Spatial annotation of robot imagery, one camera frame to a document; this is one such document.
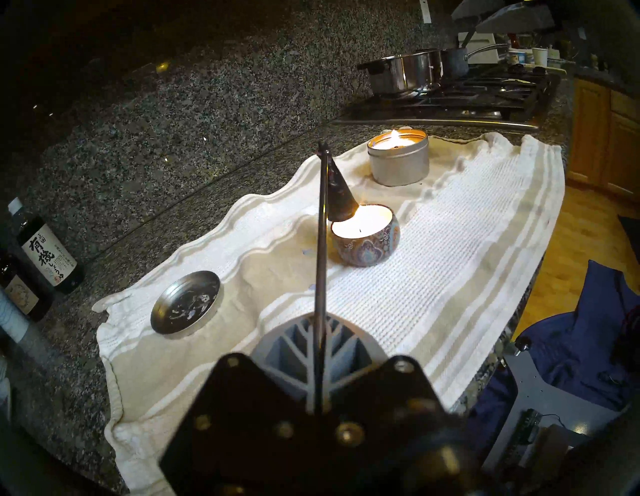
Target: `stainless steel pot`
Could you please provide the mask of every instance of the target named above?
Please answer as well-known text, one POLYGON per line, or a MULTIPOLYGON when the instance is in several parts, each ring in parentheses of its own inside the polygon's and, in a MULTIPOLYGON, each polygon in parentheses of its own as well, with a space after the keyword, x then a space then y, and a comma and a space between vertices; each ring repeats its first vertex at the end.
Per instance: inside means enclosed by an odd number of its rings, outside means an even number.
POLYGON ((466 76, 469 72, 469 62, 467 61, 471 55, 480 52, 486 52, 495 48, 505 48, 509 45, 506 43, 497 43, 495 45, 487 45, 467 53, 466 48, 446 48, 442 50, 442 79, 457 79, 466 76))
POLYGON ((360 64, 358 70, 363 69, 369 73, 371 90, 375 95, 433 90, 440 87, 442 78, 440 49, 385 57, 360 64))

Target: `bottle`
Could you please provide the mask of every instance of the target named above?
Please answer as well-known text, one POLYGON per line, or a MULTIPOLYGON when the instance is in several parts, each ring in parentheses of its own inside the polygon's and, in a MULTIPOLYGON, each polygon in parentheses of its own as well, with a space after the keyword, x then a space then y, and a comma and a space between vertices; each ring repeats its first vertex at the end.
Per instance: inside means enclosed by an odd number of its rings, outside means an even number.
POLYGON ((0 291, 0 328, 17 343, 22 340, 29 328, 27 317, 15 308, 4 291, 0 291))
POLYGON ((51 297, 25 273, 20 260, 0 248, 0 286, 23 314, 37 322, 51 306, 51 297))
POLYGON ((9 211, 16 239, 29 260, 57 290, 72 292, 84 279, 82 265, 69 255, 45 221, 24 208, 18 198, 9 203, 9 211))

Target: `candle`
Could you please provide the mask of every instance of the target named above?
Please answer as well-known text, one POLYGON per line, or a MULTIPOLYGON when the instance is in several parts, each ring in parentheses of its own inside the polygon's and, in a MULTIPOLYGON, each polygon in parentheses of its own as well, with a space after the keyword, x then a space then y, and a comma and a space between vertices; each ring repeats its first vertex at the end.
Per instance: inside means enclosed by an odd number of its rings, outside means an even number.
POLYGON ((420 129, 400 129, 367 143, 373 179, 384 186, 418 182, 429 173, 429 140, 420 129))
POLYGON ((400 225, 384 205, 361 205, 352 218, 331 225, 333 245, 341 259, 369 267, 391 256, 400 241, 400 225))
POLYGON ((400 133, 394 129, 391 131, 388 138, 377 142, 372 148, 375 148, 376 150, 390 150, 392 148, 408 147, 421 140, 422 138, 401 136, 400 133))
POLYGON ((334 222, 333 233, 345 239, 367 237, 382 231, 391 222, 393 212, 382 205, 361 205, 354 216, 343 222, 334 222))

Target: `wooden cabinet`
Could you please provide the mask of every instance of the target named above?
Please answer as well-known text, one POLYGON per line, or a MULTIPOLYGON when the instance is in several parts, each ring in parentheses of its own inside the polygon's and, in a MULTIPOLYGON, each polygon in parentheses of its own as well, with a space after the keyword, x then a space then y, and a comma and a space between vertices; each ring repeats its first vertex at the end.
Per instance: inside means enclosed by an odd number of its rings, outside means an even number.
POLYGON ((608 88, 575 80, 569 179, 594 186, 600 183, 609 138, 610 101, 608 88))
POLYGON ((640 195, 639 153, 640 124, 612 112, 602 185, 612 193, 637 200, 640 195))
POLYGON ((576 79, 567 179, 640 201, 638 109, 631 97, 576 79))

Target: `soy sauce bottle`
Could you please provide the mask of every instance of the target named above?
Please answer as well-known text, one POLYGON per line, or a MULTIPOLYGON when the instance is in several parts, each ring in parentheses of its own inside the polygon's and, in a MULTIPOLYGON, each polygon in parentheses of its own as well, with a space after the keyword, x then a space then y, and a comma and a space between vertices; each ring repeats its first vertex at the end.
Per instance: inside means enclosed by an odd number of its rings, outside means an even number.
POLYGON ((51 307, 51 296, 27 275, 22 263, 4 248, 0 248, 0 286, 16 307, 34 322, 51 307))
POLYGON ((84 279, 84 269, 38 215, 18 198, 9 203, 16 239, 44 278, 58 291, 69 294, 84 279))

